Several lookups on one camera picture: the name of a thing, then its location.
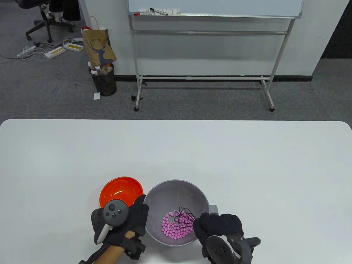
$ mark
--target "whiteboard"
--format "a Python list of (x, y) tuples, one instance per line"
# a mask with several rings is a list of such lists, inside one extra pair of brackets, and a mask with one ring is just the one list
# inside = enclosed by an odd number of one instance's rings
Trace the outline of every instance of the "whiteboard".
[(180, 8), (182, 15), (300, 18), (304, 0), (127, 0), (129, 11)]

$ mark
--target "black marker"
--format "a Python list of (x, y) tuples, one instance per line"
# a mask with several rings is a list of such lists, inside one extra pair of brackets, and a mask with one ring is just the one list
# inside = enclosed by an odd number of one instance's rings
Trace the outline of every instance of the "black marker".
[(159, 11), (157, 9), (154, 9), (154, 8), (149, 8), (151, 11), (155, 12), (155, 13), (159, 13), (161, 15), (169, 15), (168, 13), (165, 13), (165, 12), (162, 12), (162, 11)]

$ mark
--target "paper bag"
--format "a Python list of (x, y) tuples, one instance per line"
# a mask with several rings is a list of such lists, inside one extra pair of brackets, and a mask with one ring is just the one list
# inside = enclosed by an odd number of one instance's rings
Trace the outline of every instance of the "paper bag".
[(84, 47), (93, 67), (116, 61), (110, 46), (108, 30), (85, 30), (82, 32)]

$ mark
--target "glove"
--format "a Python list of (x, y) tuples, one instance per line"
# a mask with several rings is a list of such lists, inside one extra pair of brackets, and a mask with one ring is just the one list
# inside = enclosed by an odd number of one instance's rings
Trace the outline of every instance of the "glove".
[(206, 243), (207, 239), (212, 235), (232, 235), (241, 234), (244, 235), (242, 230), (241, 220), (236, 215), (222, 214), (222, 215), (209, 215), (203, 213), (200, 218), (197, 218), (193, 222), (194, 233), (202, 244), (203, 257), (208, 257), (211, 263), (214, 261), (209, 256)]
[[(139, 256), (145, 250), (145, 246), (138, 239), (145, 234), (145, 225), (149, 206), (144, 205), (145, 195), (139, 196), (134, 204), (129, 207), (128, 217), (126, 221), (118, 227), (114, 227), (106, 235), (101, 248), (93, 253), (87, 261), (81, 261), (79, 264), (92, 264), (96, 261), (111, 245), (125, 248), (125, 253), (133, 260), (138, 260)], [(92, 213), (92, 225), (95, 232), (94, 241), (100, 235), (102, 227), (105, 225), (102, 217), (103, 209), (96, 209)], [(134, 231), (136, 234), (131, 239), (125, 237), (127, 231)]]
[[(139, 196), (134, 204), (129, 208), (128, 217), (121, 226), (114, 227), (109, 233), (106, 235), (104, 243), (107, 242), (114, 246), (121, 246), (129, 251), (132, 251), (128, 248), (128, 244), (131, 241), (135, 244), (138, 241), (138, 238), (144, 236), (145, 234), (145, 225), (147, 224), (147, 216), (149, 211), (149, 206), (144, 205), (145, 195)], [(136, 233), (136, 235), (128, 239), (125, 237), (127, 231), (132, 230)]]

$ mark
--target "trash can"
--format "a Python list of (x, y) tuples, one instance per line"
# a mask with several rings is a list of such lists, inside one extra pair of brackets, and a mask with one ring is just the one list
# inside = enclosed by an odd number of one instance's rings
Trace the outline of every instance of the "trash can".
[(88, 68), (89, 74), (92, 76), (96, 90), (101, 96), (110, 96), (116, 93), (117, 87), (115, 82), (114, 68), (107, 75), (95, 75)]

